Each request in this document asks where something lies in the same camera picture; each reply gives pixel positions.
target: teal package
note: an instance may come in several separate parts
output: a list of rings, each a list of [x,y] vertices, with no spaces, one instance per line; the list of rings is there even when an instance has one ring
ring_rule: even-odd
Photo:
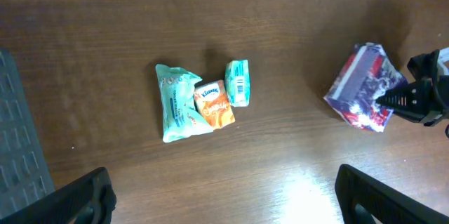
[[[156,65],[163,109],[163,141],[165,143],[193,135],[211,133],[213,128],[195,110],[195,84],[201,77],[181,67]]]
[[[233,107],[248,106],[251,95],[248,60],[233,60],[228,63],[224,80],[231,105]]]

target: orange package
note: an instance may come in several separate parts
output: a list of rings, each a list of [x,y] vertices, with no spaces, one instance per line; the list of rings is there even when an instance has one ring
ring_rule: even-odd
[[[199,112],[214,129],[236,121],[224,87],[219,80],[196,88],[194,93]]]

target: plastic wrapper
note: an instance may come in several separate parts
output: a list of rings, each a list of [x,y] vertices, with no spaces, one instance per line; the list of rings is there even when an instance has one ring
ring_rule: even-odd
[[[198,87],[194,94],[198,111],[214,129],[236,121],[224,87],[223,80],[219,80]]]
[[[201,77],[180,67],[156,65],[163,108],[163,141],[210,133],[212,126],[195,110],[195,84]]]
[[[246,107],[250,103],[250,71],[248,60],[234,60],[226,66],[226,91],[233,107]]]
[[[383,132],[393,110],[375,101],[391,88],[407,84],[379,44],[356,46],[324,99],[351,126]]]

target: wood grain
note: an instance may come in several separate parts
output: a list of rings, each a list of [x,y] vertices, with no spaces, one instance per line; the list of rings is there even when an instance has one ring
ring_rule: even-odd
[[[449,214],[444,123],[370,133],[321,99],[357,42],[384,44],[404,73],[449,46],[448,1],[0,0],[0,45],[54,183],[106,166],[113,223],[341,223],[343,163]],[[207,82],[239,58],[252,97],[236,123],[164,144],[155,64]]]

